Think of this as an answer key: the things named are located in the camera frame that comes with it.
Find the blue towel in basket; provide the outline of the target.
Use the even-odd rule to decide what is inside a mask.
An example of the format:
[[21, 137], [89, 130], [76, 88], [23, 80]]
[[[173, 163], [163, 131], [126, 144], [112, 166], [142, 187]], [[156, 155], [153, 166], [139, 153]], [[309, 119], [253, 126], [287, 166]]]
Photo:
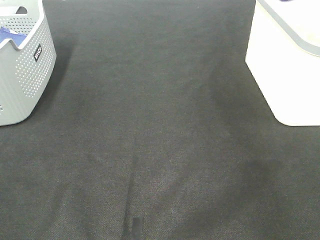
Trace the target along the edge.
[[16, 46], [19, 46], [27, 36], [23, 33], [15, 32], [9, 28], [0, 27], [0, 43], [5, 40], [13, 40]]

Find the white laundry basket grey rim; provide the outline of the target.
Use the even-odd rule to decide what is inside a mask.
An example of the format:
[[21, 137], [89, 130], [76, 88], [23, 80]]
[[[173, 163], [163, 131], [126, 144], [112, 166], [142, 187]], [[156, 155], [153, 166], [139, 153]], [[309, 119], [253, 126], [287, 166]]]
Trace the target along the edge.
[[319, 1], [256, 1], [245, 62], [280, 123], [320, 124]]

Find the grey perforated laundry basket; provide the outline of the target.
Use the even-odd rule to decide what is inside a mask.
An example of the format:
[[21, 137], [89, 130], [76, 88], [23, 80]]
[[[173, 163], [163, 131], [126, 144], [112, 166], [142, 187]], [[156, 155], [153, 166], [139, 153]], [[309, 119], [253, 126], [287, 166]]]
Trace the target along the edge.
[[2, 0], [0, 27], [25, 34], [19, 45], [0, 43], [0, 124], [24, 121], [52, 75], [56, 50], [41, 0]]

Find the black table cloth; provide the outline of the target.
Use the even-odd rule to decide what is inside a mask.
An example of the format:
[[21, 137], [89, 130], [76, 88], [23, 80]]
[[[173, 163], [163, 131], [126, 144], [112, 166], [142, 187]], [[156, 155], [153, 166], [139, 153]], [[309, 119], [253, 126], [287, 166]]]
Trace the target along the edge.
[[253, 0], [46, 0], [57, 54], [0, 129], [3, 240], [317, 240], [320, 129], [245, 64]]

